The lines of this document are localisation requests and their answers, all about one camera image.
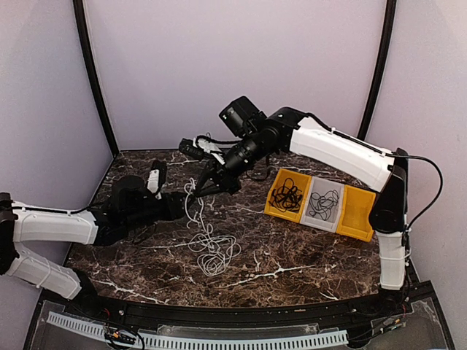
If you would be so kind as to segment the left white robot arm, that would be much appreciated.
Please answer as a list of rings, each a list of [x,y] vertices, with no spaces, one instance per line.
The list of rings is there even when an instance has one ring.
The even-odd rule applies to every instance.
[[[151,189],[138,176],[125,176],[97,206],[65,210],[27,206],[1,194],[1,274],[74,300],[87,318],[96,318],[103,303],[82,271],[65,268],[25,247],[27,241],[63,241],[111,246],[144,226],[185,216],[185,194]]]

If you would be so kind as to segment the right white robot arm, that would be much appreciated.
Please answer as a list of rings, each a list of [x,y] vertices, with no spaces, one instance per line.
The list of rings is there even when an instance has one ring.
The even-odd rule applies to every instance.
[[[360,180],[377,193],[368,220],[379,243],[380,289],[372,303],[379,316],[399,307],[406,281],[409,231],[408,162],[405,150],[374,146],[326,125],[309,112],[282,107],[266,116],[246,96],[233,100],[219,113],[239,142],[219,160],[207,163],[194,191],[197,198],[218,193],[234,194],[240,176],[272,153],[292,152],[318,160]]]

